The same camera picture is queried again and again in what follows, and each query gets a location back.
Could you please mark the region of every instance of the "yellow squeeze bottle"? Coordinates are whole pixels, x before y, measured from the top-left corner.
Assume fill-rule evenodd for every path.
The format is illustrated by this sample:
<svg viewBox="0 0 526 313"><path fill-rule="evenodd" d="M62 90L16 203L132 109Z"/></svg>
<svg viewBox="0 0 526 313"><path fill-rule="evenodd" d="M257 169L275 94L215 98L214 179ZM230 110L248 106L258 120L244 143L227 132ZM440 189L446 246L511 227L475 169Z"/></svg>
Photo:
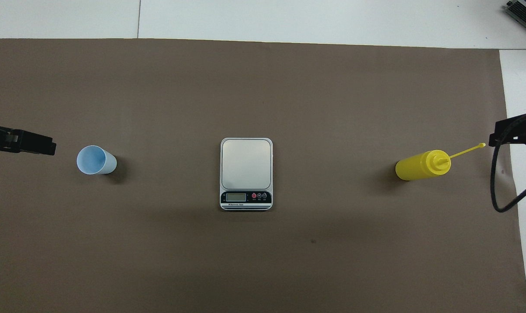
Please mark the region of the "yellow squeeze bottle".
<svg viewBox="0 0 526 313"><path fill-rule="evenodd" d="M422 180L423 178L441 176L450 170L452 158L484 146L485 144L481 143L450 156L442 150L426 151L398 161L396 163L396 175L401 180Z"/></svg>

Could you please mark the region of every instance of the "silver metal plate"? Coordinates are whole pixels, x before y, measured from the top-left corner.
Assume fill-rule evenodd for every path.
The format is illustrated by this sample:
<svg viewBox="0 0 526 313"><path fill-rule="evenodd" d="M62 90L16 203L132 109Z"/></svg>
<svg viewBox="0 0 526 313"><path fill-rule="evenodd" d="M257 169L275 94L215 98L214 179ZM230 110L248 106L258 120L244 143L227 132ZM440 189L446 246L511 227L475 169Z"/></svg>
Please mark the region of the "silver metal plate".
<svg viewBox="0 0 526 313"><path fill-rule="evenodd" d="M231 138L222 143L221 184L227 190L266 190L271 186L271 142Z"/></svg>

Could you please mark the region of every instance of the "white table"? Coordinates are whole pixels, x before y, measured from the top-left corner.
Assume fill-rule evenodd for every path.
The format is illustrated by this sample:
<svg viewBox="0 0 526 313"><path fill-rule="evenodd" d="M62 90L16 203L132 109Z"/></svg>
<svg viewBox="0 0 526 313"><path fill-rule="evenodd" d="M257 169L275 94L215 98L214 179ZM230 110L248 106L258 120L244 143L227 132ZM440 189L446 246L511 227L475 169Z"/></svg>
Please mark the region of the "white table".
<svg viewBox="0 0 526 313"><path fill-rule="evenodd" d="M187 38L497 48L502 49L507 113L512 117L526 113L526 30L502 12L505 2L0 0L0 38ZM526 146L512 146L511 156L521 191L526 187ZM519 229L526 272L526 198L519 203Z"/></svg>

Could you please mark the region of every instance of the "digital kitchen scale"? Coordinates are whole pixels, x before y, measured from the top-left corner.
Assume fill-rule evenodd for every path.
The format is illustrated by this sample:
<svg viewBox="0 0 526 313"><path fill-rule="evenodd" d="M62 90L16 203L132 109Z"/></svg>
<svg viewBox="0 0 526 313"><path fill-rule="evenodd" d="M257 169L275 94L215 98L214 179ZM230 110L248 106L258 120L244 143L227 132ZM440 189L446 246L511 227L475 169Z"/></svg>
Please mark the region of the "digital kitchen scale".
<svg viewBox="0 0 526 313"><path fill-rule="evenodd" d="M268 210L272 200L271 139L224 138L221 142L221 208Z"/></svg>

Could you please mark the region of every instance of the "brown table surface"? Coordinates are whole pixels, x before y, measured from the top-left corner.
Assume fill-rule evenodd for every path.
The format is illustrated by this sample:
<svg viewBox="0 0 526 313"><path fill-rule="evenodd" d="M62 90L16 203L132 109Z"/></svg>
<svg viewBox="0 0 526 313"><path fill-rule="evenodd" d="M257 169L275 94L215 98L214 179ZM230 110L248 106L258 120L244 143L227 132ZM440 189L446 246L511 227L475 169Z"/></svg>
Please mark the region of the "brown table surface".
<svg viewBox="0 0 526 313"><path fill-rule="evenodd" d="M488 140L499 52L189 40L0 40L0 312L526 312ZM219 208L219 144L269 137L275 204ZM76 155L118 159L86 176ZM509 155L500 202L515 196Z"/></svg>

